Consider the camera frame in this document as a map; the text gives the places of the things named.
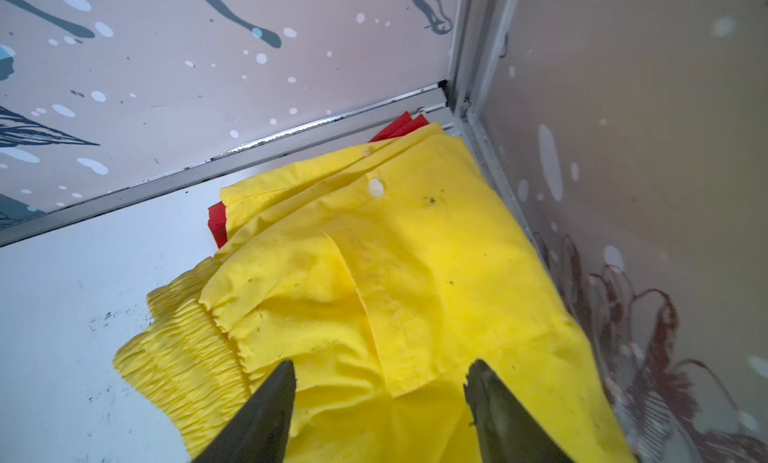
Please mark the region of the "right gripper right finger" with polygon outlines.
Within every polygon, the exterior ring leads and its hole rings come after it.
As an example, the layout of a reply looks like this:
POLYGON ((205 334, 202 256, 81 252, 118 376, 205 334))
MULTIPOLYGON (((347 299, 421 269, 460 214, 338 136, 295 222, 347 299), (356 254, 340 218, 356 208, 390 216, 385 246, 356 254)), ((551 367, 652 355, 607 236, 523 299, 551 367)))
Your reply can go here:
POLYGON ((484 462, 570 460, 485 361, 471 364, 464 394, 484 462))

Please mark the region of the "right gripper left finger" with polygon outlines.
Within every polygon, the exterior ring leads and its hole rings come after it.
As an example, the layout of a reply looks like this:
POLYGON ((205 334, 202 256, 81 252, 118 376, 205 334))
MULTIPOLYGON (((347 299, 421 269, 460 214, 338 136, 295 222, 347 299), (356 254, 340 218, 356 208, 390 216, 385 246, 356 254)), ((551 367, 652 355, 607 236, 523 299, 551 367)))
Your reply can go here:
POLYGON ((193 462, 282 462, 296 384, 293 362, 281 362, 193 462))

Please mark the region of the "red shorts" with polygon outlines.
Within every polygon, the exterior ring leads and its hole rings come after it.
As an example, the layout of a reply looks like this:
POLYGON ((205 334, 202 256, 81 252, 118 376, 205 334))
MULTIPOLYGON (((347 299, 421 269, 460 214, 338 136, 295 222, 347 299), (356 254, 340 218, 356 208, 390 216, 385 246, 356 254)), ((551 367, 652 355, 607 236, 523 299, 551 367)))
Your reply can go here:
POLYGON ((221 201, 208 209, 208 227, 218 247, 259 212, 355 163, 387 141, 404 137, 429 124, 423 115, 405 112, 357 151, 344 149, 310 160, 270 170, 220 191, 221 201))

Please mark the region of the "yellow shorts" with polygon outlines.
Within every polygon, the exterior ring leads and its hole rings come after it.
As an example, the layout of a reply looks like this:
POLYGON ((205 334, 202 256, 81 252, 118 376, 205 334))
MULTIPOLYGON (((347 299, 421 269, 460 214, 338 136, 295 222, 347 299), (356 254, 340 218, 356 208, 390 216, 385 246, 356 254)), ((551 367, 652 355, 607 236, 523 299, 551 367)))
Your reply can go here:
POLYGON ((220 192, 227 242, 152 291, 113 364, 198 456, 294 365, 290 462, 477 462, 484 360, 576 462, 629 462, 591 346, 464 142, 437 124, 220 192))

